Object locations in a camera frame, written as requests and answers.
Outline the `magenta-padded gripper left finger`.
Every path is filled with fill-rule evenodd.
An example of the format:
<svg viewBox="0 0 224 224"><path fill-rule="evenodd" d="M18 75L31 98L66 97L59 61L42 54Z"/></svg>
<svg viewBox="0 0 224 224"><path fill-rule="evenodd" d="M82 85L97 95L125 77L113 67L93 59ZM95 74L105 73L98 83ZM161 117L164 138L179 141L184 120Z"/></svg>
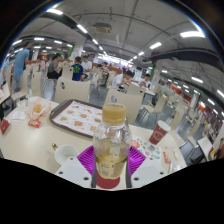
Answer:
<svg viewBox="0 0 224 224"><path fill-rule="evenodd" d="M60 165L56 175L84 188L95 188L97 183L94 148L79 152L71 145L54 148L55 160Z"/></svg>

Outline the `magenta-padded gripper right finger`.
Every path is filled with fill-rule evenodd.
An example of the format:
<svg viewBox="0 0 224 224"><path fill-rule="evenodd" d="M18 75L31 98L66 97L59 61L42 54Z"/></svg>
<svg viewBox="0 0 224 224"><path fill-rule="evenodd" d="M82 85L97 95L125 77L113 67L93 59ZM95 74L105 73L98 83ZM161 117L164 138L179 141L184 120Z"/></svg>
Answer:
<svg viewBox="0 0 224 224"><path fill-rule="evenodd" d="M127 188L140 188L166 175L160 161L146 157L134 147L130 148L125 177Z"/></svg>

